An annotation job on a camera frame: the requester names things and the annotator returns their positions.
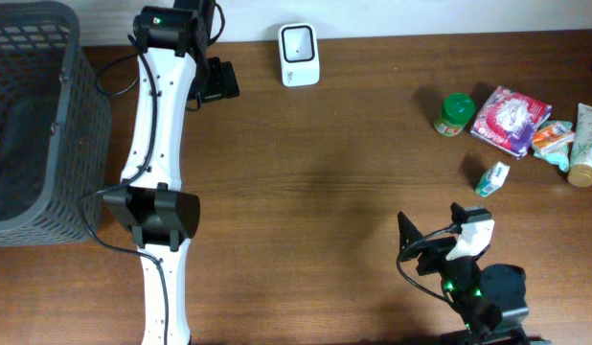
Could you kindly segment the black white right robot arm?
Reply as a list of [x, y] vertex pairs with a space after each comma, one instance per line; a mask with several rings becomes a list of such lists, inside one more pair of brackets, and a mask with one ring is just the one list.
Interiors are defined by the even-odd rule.
[[455, 311], [461, 331], [443, 333], [440, 344], [533, 344], [522, 323], [526, 303], [525, 270], [513, 264], [478, 261], [490, 248], [492, 213], [484, 207], [450, 205], [451, 223], [424, 235], [398, 212], [396, 266], [405, 281]]

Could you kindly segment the green lid jar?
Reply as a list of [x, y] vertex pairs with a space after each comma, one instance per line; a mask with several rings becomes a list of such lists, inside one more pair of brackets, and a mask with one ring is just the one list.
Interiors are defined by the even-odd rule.
[[456, 136], [473, 117], [475, 109], [475, 102], [469, 95], [453, 93], [445, 98], [433, 127], [442, 136]]

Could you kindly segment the orange Kleenex tissue pack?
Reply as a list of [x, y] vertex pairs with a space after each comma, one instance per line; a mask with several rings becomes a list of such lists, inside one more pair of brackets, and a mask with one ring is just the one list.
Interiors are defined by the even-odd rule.
[[567, 146], [574, 138], [574, 131], [563, 122], [556, 121], [535, 133], [531, 147], [536, 153], [547, 154]]

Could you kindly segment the red purple tissue pack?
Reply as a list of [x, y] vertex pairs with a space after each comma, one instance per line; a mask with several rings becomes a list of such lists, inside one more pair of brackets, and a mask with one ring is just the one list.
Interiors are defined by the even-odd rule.
[[498, 86], [475, 116], [470, 134], [520, 159], [551, 112], [547, 103]]

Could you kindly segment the white floral cream tube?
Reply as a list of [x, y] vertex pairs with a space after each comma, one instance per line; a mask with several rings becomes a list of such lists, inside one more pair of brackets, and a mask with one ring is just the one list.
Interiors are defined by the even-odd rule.
[[592, 186], [592, 106], [584, 103], [578, 104], [578, 121], [567, 179], [577, 187]]

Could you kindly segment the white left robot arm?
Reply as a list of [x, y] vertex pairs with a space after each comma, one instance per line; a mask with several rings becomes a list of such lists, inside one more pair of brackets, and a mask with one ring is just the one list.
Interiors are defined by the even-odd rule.
[[204, 103], [239, 95], [233, 66], [206, 51], [221, 6], [212, 0], [146, 6], [129, 40], [138, 63], [138, 102], [129, 154], [118, 185], [102, 192], [131, 235], [129, 254], [144, 279], [146, 344], [189, 344], [186, 261], [200, 221], [200, 200], [182, 189], [185, 116]]

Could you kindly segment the mint green wipes pack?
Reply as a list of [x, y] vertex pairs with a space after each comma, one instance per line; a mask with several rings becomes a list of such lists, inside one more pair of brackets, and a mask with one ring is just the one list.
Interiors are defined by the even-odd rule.
[[[541, 125], [541, 127], [539, 129], [542, 129], [543, 127], [546, 127], [553, 122], [556, 122], [556, 121], [546, 121]], [[569, 127], [572, 130], [572, 124], [570, 122], [564, 122], [564, 121], [560, 121], [560, 122], [563, 122], [567, 127]], [[569, 156], [568, 156], [569, 144], [561, 149], [551, 151], [547, 154], [539, 154], [539, 153], [535, 152], [535, 157], [544, 159], [548, 163], [558, 166], [558, 168], [562, 172], [567, 173], [569, 170]]]

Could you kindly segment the teal Kleenex tissue pack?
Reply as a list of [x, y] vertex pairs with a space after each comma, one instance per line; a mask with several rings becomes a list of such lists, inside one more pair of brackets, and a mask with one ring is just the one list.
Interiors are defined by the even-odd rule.
[[475, 193], [482, 197], [487, 197], [499, 190], [509, 174], [510, 166], [502, 162], [497, 162], [490, 169], [484, 172], [477, 186]]

